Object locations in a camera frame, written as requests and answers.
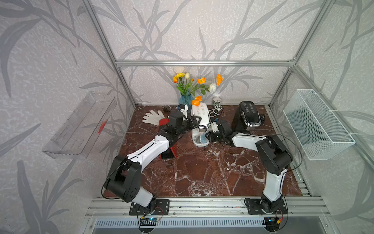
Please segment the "white coffee machine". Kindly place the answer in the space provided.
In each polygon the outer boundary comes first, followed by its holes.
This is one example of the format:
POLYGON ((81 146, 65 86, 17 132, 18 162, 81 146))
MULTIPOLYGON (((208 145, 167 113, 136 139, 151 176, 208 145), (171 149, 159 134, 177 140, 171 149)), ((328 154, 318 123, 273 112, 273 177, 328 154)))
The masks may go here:
POLYGON ((199 144, 198 137, 200 135, 205 135, 208 131, 208 128, 211 125, 211 120, 209 116, 208 107, 205 103, 201 102, 198 106, 193 105, 191 108, 191 115, 201 117, 202 120, 199 124, 199 127, 193 129, 192 132, 192 141, 193 144, 197 147, 205 147, 199 144))

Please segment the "black coffee machine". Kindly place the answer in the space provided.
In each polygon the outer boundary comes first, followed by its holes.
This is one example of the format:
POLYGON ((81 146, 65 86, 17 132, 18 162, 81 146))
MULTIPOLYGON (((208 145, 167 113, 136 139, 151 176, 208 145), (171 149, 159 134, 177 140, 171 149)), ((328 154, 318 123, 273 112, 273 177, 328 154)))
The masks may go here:
POLYGON ((253 131, 262 121, 256 105, 252 101, 241 101, 232 121, 234 132, 253 131))

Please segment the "colourful striped cloth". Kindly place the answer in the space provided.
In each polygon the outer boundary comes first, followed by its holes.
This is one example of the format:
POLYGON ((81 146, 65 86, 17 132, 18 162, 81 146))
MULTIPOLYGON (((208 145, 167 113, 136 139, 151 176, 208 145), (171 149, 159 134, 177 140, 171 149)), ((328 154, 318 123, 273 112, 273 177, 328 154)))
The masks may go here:
POLYGON ((205 137, 205 135, 200 135, 199 137, 198 137, 198 141, 199 141, 199 144, 201 144, 201 145, 203 145, 203 146, 206 146, 206 145, 208 145, 209 144, 209 141, 208 141, 208 139, 205 137))

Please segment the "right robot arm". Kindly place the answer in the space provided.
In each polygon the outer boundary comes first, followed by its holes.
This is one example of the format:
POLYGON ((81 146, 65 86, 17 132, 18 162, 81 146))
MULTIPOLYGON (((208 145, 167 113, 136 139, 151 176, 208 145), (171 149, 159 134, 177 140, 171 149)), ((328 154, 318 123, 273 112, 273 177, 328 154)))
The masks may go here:
POLYGON ((256 151, 266 169, 266 183, 262 203, 275 206, 282 201, 284 178, 293 161, 290 151, 277 134, 256 136, 249 132, 232 131, 229 123, 222 119, 212 124, 205 137, 211 142, 220 142, 236 148, 256 151))

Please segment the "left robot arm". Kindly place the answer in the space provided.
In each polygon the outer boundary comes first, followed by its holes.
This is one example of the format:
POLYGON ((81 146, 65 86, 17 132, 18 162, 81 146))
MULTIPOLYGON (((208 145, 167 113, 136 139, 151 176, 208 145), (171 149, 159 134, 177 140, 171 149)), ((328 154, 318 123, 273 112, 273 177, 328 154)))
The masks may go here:
POLYGON ((102 190, 107 190, 124 202, 133 202, 148 210, 154 210, 156 196, 141 186, 142 171, 160 154, 172 146, 187 132, 199 127, 201 117, 187 118, 182 111, 173 111, 168 123, 160 127, 155 137, 139 150, 114 158, 102 190))

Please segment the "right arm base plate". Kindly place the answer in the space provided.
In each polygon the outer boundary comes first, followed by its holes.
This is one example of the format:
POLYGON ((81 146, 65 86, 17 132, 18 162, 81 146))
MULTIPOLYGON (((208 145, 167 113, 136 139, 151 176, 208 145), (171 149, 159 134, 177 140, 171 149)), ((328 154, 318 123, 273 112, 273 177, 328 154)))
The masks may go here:
POLYGON ((270 201, 266 198, 252 199, 245 198, 244 204, 247 208, 249 215, 287 215, 288 208, 285 204, 283 197, 280 197, 276 201, 270 201))

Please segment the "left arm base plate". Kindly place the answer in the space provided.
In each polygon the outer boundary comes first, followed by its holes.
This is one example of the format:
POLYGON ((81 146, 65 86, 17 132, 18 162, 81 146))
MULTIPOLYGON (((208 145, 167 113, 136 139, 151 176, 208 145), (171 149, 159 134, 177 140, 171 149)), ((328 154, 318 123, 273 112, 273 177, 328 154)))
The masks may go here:
POLYGON ((143 207, 132 202, 129 215, 146 216, 146 215, 168 215, 170 208, 169 199, 156 199, 151 201, 149 206, 143 207))

